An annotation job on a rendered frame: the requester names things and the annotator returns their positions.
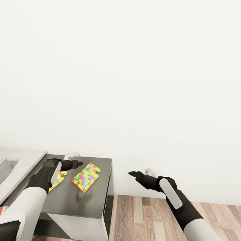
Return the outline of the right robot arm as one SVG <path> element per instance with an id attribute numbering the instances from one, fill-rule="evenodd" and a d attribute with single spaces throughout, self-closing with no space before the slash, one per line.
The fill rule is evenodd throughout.
<path id="1" fill-rule="evenodd" d="M 146 189 L 166 195 L 166 201 L 188 241 L 222 241 L 184 193 L 177 189 L 174 179 L 163 176 L 156 178 L 156 173 L 150 168 L 145 170 L 145 174 L 140 171 L 128 174 L 134 176 Z"/>

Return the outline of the jigsaw puzzle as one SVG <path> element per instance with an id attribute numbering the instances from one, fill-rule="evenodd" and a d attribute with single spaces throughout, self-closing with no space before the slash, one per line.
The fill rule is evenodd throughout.
<path id="1" fill-rule="evenodd" d="M 58 176 L 56 177 L 56 180 L 54 181 L 52 188 L 49 189 L 49 192 L 64 180 L 64 177 L 61 177 L 63 174 L 67 175 L 68 173 L 66 171 L 59 172 Z"/>
<path id="2" fill-rule="evenodd" d="M 96 172 L 101 172 L 99 168 L 97 168 L 92 163 L 89 163 L 81 172 L 79 172 L 75 178 L 72 179 L 72 182 L 75 183 L 84 193 L 87 189 L 95 182 L 95 180 L 99 177 Z"/>

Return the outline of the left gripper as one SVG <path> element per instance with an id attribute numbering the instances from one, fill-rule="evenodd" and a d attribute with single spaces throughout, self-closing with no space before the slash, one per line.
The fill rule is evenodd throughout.
<path id="1" fill-rule="evenodd" d="M 78 162 L 78 160 L 65 160 L 65 162 L 67 163 L 67 167 L 64 171 L 68 171 L 70 169 L 77 169 L 79 166 L 83 165 L 83 162 Z"/>

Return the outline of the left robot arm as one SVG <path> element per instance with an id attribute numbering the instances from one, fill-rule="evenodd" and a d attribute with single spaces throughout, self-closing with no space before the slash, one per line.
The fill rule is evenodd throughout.
<path id="1" fill-rule="evenodd" d="M 43 204 L 59 172 L 83 165 L 71 158 L 79 152 L 66 153 L 61 159 L 47 159 L 37 174 L 29 179 L 19 197 L 0 216 L 0 241 L 31 241 Z"/>

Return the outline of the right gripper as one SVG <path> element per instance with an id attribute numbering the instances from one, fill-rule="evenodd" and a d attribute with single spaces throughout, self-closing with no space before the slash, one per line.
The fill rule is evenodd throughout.
<path id="1" fill-rule="evenodd" d="M 152 178 L 152 176 L 144 175 L 140 171 L 137 171 L 137 172 L 132 171 L 132 172 L 129 172 L 128 174 L 134 176 L 136 181 L 138 183 L 140 183 L 142 186 L 144 186 L 146 189 L 148 189 L 148 190 L 151 189 L 150 179 Z"/>

